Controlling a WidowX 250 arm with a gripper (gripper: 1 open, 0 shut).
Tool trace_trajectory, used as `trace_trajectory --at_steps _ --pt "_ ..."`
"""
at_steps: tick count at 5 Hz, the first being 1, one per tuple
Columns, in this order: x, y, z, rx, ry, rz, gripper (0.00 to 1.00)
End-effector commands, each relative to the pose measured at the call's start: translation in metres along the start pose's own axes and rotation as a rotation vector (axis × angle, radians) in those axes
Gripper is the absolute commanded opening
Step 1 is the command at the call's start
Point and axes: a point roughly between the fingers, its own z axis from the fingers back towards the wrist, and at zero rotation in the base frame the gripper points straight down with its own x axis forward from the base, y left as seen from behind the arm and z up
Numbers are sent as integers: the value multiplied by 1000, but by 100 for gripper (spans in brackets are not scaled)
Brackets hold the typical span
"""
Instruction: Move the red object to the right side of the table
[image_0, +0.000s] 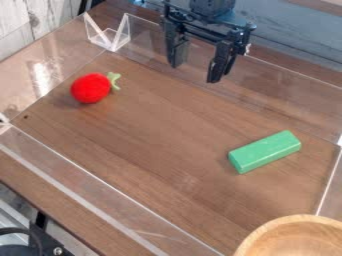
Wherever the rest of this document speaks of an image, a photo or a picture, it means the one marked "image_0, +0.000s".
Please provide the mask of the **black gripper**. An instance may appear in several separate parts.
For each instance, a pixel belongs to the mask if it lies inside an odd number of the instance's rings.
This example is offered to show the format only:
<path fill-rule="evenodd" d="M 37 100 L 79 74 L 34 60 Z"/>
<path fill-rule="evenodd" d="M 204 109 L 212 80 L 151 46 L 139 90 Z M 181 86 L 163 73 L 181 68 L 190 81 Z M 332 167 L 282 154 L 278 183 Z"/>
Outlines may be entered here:
<path fill-rule="evenodd" d="M 210 61 L 208 82 L 218 83 L 230 73 L 237 55 L 246 55 L 250 35 L 257 25 L 240 16 L 236 1 L 177 1 L 163 2 L 162 25 L 166 38 L 167 60 L 173 68 L 189 57 L 189 36 L 217 44 Z"/>

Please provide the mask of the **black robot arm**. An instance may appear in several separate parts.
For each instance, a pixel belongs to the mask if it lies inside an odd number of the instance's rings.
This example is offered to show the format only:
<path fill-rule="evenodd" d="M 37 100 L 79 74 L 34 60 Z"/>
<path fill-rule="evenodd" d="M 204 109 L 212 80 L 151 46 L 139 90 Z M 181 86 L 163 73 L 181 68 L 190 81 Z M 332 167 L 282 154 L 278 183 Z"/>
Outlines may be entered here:
<path fill-rule="evenodd" d="M 216 54 L 208 69 L 208 83 L 218 83 L 250 48 L 252 32 L 257 25 L 234 13 L 237 0 L 190 0 L 182 8 L 163 1 L 162 28 L 165 32 L 166 56 L 173 68 L 189 58 L 190 38 L 216 46 Z"/>

